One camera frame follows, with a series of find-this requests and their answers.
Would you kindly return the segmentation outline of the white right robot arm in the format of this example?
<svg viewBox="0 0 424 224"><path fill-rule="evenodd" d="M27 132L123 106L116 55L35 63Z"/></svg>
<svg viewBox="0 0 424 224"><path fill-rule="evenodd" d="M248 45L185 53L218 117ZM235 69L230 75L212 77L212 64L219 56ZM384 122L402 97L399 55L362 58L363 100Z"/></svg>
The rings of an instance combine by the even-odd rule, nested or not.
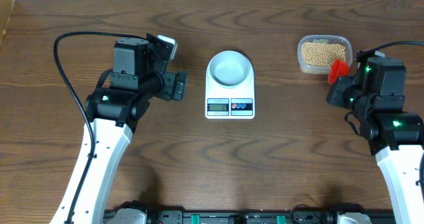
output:
<svg viewBox="0 0 424 224"><path fill-rule="evenodd" d="M388 187L396 223L423 222L423 119L403 110L406 68L371 57L354 76L332 84L327 102L348 109L353 131L368 141Z"/></svg>

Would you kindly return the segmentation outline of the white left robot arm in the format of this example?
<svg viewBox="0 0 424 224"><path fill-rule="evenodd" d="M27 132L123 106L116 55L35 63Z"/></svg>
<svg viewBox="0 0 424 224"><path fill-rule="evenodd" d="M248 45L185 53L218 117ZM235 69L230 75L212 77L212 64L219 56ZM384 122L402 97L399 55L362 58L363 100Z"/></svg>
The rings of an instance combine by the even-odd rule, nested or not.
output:
<svg viewBox="0 0 424 224"><path fill-rule="evenodd" d="M113 67L85 103L81 150L53 223L102 223L119 162L150 99L182 100L187 73L167 72L178 43L163 35L119 35Z"/></svg>

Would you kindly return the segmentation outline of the red plastic measuring scoop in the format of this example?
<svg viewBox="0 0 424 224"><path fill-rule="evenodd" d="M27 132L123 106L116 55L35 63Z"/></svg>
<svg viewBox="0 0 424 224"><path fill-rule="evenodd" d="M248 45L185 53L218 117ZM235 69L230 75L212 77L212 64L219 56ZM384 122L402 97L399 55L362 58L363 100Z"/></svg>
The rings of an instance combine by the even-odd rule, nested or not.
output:
<svg viewBox="0 0 424 224"><path fill-rule="evenodd" d="M347 76L349 73L349 66L343 60L335 60L331 66L330 72L328 74L327 82L329 84L334 84L338 77Z"/></svg>

